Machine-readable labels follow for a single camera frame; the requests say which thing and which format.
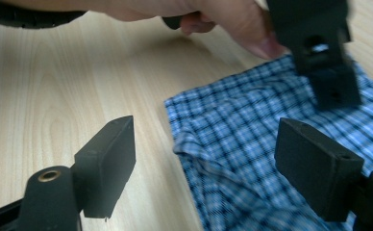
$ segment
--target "fingernail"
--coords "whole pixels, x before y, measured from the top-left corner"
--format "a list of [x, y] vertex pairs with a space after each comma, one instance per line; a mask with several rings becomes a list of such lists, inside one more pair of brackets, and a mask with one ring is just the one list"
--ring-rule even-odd
[[260, 43], [259, 49], [269, 59], [279, 58], [285, 52], [285, 48], [277, 41], [275, 35], [271, 35]]
[[198, 31], [199, 31], [199, 26], [198, 25], [191, 25], [191, 26], [189, 26], [189, 27], [187, 27], [183, 30], [184, 34], [187, 35], [187, 36], [189, 36], [192, 33], [196, 33]]

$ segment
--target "finger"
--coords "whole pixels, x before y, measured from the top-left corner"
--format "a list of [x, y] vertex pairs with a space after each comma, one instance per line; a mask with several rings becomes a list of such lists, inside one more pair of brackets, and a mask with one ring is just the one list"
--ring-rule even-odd
[[189, 13], [181, 19], [181, 30], [189, 36], [192, 33], [206, 33], [211, 31], [215, 26], [214, 22], [206, 22], [201, 19], [200, 13]]
[[224, 28], [241, 46], [253, 54], [274, 59], [283, 54], [271, 31], [268, 13], [254, 0], [201, 0], [196, 8]]

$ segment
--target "hand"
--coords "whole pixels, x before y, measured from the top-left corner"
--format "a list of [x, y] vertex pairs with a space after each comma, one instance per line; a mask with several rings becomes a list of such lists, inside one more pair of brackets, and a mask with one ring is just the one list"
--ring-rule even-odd
[[186, 34], [206, 33], [217, 24], [242, 47], [263, 59], [275, 59], [285, 49], [273, 32], [267, 11], [255, 0], [1, 0], [48, 11], [95, 11], [118, 20], [183, 15]]

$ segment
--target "wooden table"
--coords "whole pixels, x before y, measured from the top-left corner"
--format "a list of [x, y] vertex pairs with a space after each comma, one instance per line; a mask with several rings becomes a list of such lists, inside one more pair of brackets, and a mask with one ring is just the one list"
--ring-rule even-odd
[[[373, 78], [373, 0], [354, 7], [348, 48]], [[202, 229], [162, 102], [262, 62], [219, 28], [186, 38], [159, 18], [87, 13], [52, 30], [0, 26], [0, 207], [35, 172], [70, 167], [106, 122], [133, 115], [136, 168], [112, 218], [84, 218], [85, 230]]]

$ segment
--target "blue plaid fabric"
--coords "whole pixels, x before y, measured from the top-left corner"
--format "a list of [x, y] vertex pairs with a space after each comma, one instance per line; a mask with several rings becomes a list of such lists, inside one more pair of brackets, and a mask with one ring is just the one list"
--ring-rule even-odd
[[165, 101], [179, 156], [205, 230], [351, 230], [325, 222], [275, 168], [280, 117], [298, 119], [365, 159], [373, 170], [373, 81], [355, 64], [363, 105], [314, 108], [290, 56]]

